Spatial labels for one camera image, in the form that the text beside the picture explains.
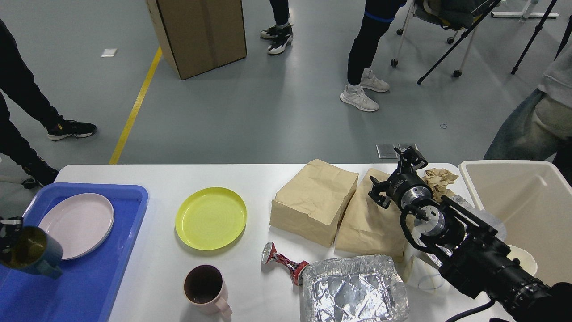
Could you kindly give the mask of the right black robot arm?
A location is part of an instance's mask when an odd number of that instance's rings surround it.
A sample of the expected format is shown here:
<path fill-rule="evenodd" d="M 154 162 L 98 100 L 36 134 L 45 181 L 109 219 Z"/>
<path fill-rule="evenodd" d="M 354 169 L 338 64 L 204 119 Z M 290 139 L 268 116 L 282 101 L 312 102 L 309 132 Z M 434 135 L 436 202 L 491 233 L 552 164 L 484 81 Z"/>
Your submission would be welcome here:
<path fill-rule="evenodd" d="M 481 292 L 487 304 L 450 318 L 451 322 L 482 312 L 500 303 L 517 322 L 569 322 L 571 284 L 552 287 L 527 273 L 519 259 L 509 259 L 509 245 L 498 231 L 448 196 L 437 201 L 430 187 L 417 175 L 427 160 L 413 146 L 394 148 L 398 167 L 386 181 L 371 177 L 371 199 L 388 208 L 394 202 L 399 224 L 411 246 L 434 254 L 438 271 L 460 293 L 476 298 Z"/>

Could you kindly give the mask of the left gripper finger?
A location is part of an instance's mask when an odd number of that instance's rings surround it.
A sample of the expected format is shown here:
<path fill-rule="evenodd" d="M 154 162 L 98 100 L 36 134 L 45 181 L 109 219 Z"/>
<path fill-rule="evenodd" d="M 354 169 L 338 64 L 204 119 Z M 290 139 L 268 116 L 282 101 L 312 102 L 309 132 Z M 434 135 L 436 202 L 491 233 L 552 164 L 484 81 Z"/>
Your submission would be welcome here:
<path fill-rule="evenodd" d="M 0 250 L 8 252 L 18 242 L 22 234 L 23 217 L 9 217 L 0 219 Z"/>

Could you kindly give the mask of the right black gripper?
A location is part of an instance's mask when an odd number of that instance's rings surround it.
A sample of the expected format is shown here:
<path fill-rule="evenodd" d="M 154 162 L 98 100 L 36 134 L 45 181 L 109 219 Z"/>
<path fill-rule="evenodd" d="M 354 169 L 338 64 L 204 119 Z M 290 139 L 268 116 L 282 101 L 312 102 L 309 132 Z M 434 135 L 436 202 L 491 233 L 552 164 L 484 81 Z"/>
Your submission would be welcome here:
<path fill-rule="evenodd" d="M 423 200 L 433 199 L 433 192 L 417 174 L 427 165 L 427 159 L 416 149 L 409 147 L 399 151 L 398 167 L 388 181 L 380 182 L 374 176 L 369 177 L 372 182 L 369 197 L 384 209 L 389 208 L 391 200 L 399 209 L 404 209 L 408 204 L 417 205 Z"/>

